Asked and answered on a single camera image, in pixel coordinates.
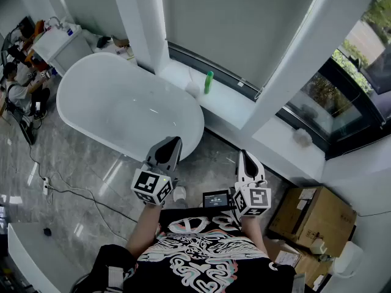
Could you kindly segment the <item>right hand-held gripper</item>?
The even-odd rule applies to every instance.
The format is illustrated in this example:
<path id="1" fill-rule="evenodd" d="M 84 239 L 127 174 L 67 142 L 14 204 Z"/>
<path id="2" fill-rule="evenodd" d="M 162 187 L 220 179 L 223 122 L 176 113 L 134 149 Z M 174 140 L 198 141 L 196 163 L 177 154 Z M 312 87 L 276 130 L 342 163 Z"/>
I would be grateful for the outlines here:
<path id="1" fill-rule="evenodd" d="M 264 166 L 247 150 L 238 153 L 236 177 L 233 201 L 241 217 L 256 217 L 271 208 L 271 188 L 266 187 Z M 251 181 L 244 182 L 244 177 Z"/>

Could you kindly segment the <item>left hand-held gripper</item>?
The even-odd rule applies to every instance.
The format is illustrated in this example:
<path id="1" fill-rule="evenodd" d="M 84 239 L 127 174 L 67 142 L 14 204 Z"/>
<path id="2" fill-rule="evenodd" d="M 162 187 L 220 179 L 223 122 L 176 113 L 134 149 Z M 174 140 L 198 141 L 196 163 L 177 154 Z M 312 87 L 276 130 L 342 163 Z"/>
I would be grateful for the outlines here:
<path id="1" fill-rule="evenodd" d="M 178 182 L 175 169 L 182 146 L 181 137 L 176 136 L 173 139 L 166 137 L 150 148 L 146 161 L 136 169 L 131 183 L 131 190 L 138 199 L 157 206 L 164 203 Z"/>

